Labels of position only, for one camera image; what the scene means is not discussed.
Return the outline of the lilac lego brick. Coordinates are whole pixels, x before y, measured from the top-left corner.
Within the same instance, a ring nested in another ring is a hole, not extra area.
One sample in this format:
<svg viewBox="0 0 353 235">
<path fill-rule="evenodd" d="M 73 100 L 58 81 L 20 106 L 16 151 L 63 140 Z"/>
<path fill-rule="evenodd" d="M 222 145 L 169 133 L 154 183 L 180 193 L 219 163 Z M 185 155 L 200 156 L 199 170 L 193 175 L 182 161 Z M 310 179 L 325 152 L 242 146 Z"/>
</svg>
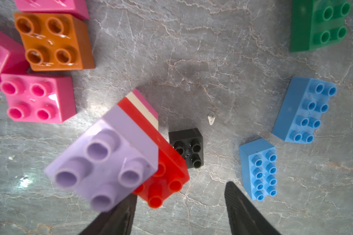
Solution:
<svg viewBox="0 0 353 235">
<path fill-rule="evenodd" d="M 106 212 L 157 170 L 157 144 L 116 105 L 44 171 L 57 187 Z"/>
</svg>

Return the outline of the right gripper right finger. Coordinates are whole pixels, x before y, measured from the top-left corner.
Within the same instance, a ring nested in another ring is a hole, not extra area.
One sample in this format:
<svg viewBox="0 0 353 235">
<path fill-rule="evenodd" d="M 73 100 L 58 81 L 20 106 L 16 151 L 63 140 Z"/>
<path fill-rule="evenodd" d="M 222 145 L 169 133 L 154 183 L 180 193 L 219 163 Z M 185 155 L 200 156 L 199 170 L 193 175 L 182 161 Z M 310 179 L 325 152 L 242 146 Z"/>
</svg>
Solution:
<svg viewBox="0 0 353 235">
<path fill-rule="evenodd" d="M 280 235 L 233 182 L 226 184 L 225 202 L 233 235 Z"/>
</svg>

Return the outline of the red lego brick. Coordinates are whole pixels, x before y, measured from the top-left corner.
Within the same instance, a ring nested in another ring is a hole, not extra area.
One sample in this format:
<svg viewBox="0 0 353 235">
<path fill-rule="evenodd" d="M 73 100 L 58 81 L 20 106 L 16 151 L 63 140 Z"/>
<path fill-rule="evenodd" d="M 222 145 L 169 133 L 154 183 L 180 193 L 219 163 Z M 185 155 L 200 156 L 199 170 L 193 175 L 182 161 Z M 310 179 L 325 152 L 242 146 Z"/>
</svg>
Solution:
<svg viewBox="0 0 353 235">
<path fill-rule="evenodd" d="M 147 201 L 151 208 L 159 208 L 164 200 L 179 192 L 189 181 L 186 162 L 129 99 L 123 98 L 118 105 L 158 146 L 158 171 L 133 194 Z"/>
</svg>

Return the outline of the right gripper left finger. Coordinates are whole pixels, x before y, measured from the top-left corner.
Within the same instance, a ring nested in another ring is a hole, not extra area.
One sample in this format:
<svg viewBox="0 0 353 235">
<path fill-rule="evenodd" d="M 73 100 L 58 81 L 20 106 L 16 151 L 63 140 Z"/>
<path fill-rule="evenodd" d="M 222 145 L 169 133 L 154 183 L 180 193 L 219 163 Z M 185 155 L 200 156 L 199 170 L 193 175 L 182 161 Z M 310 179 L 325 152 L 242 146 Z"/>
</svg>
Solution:
<svg viewBox="0 0 353 235">
<path fill-rule="evenodd" d="M 79 235 L 130 235 L 137 195 L 130 194 L 109 212 L 102 212 Z"/>
</svg>

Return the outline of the cream lego brick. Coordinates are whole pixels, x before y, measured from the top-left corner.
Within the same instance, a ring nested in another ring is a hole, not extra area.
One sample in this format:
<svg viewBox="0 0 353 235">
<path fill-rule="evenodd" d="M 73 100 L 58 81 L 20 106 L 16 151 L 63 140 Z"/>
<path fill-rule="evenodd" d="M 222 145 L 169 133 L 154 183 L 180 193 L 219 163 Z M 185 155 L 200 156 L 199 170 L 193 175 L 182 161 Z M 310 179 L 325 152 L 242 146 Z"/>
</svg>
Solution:
<svg viewBox="0 0 353 235">
<path fill-rule="evenodd" d="M 158 130 L 158 120 L 148 111 L 148 109 L 142 104 L 142 102 L 130 92 L 126 95 L 126 98 L 141 112 L 141 114 L 149 121 L 153 127 Z"/>
</svg>

